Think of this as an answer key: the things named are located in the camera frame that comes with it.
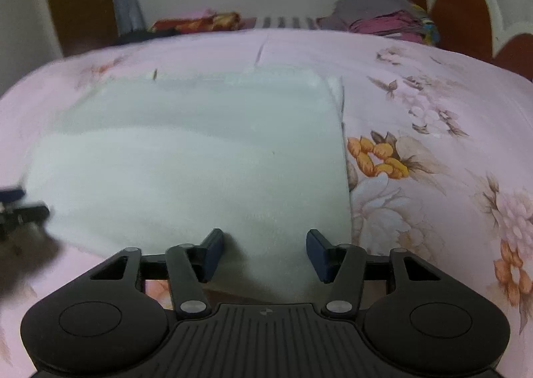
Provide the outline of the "white knit sweater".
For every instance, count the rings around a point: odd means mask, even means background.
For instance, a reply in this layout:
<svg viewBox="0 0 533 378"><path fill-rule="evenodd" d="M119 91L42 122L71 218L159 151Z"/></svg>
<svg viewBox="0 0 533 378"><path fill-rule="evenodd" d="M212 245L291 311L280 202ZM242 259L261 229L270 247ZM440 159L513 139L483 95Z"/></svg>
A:
<svg viewBox="0 0 533 378"><path fill-rule="evenodd" d="M312 229L350 239L339 79L259 67L111 80L61 112L33 149L27 197L50 235L108 256L227 239L212 286L268 302L323 294Z"/></svg>

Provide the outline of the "pile of folded clothes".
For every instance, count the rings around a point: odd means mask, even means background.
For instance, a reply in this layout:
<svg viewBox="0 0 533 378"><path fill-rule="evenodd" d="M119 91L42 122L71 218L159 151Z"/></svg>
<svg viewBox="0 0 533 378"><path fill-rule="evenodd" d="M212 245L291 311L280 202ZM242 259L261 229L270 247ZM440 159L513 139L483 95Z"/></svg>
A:
<svg viewBox="0 0 533 378"><path fill-rule="evenodd" d="M435 46L436 24L410 0L340 0L331 15L317 19L321 30L369 34Z"/></svg>

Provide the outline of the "pink floral bed sheet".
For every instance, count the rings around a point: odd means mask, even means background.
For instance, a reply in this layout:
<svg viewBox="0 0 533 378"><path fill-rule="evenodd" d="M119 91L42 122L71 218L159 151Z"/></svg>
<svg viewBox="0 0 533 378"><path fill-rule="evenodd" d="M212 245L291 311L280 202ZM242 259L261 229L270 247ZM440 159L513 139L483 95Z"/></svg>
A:
<svg viewBox="0 0 533 378"><path fill-rule="evenodd" d="M202 285L212 313L181 316L169 248L101 256L48 233L52 210L28 199L25 176L61 112L111 80L259 67L312 70L343 87L346 243L367 253L355 316L321 314L331 286L315 271L323 294L300 302L216 290L214 275ZM532 84L485 62L377 36L290 30L76 55L2 97L1 189L14 188L25 196L11 205L51 214L1 236L4 377L532 374Z"/></svg>

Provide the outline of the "black garment on bed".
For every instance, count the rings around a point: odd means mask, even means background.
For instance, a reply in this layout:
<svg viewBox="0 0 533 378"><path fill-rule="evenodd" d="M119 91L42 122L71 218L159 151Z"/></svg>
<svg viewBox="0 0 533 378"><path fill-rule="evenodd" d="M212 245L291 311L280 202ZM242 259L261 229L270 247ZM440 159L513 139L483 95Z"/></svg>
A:
<svg viewBox="0 0 533 378"><path fill-rule="evenodd" d="M132 43L148 42L156 39L174 37L180 34L181 33L174 28L154 32L149 30L136 30L130 33L120 35L115 41L114 46L123 46Z"/></svg>

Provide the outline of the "striped grey mattress cover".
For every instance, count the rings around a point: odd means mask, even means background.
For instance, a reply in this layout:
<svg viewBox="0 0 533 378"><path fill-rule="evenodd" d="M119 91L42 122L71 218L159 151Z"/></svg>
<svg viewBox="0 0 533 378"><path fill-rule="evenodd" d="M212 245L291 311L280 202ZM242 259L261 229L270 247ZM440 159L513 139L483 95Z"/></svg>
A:
<svg viewBox="0 0 533 378"><path fill-rule="evenodd" d="M315 18L309 16L276 16L265 15L249 17L242 21L243 30L251 29L295 29L295 30L319 30L320 27Z"/></svg>

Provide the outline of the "red patterned cloth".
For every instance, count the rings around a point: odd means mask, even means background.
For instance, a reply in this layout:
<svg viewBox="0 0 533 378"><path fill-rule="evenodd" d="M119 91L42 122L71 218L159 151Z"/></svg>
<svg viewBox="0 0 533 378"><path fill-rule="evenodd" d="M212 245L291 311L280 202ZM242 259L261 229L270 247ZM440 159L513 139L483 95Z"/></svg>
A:
<svg viewBox="0 0 533 378"><path fill-rule="evenodd" d="M180 34L231 32L244 27L239 13L208 12L200 17L160 19L149 28L151 33L175 32Z"/></svg>

